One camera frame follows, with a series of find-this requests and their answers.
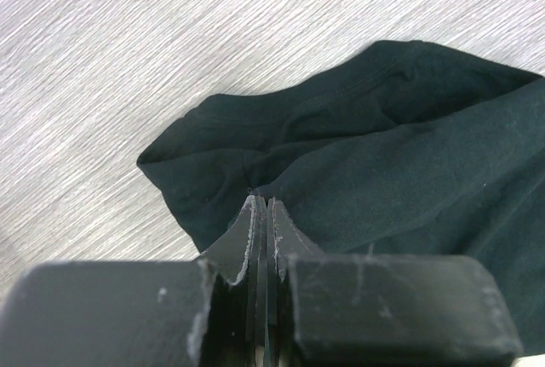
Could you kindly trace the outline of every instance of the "black plastic piece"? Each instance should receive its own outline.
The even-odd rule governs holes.
[[[461,256],[330,255],[248,196],[192,262],[36,267],[0,317],[0,366],[509,366],[492,276]]]

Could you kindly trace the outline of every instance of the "black fabric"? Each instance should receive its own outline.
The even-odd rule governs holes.
[[[249,192],[329,252],[463,254],[545,353],[545,79],[433,43],[374,43],[277,93],[214,95],[138,164],[199,250]]]

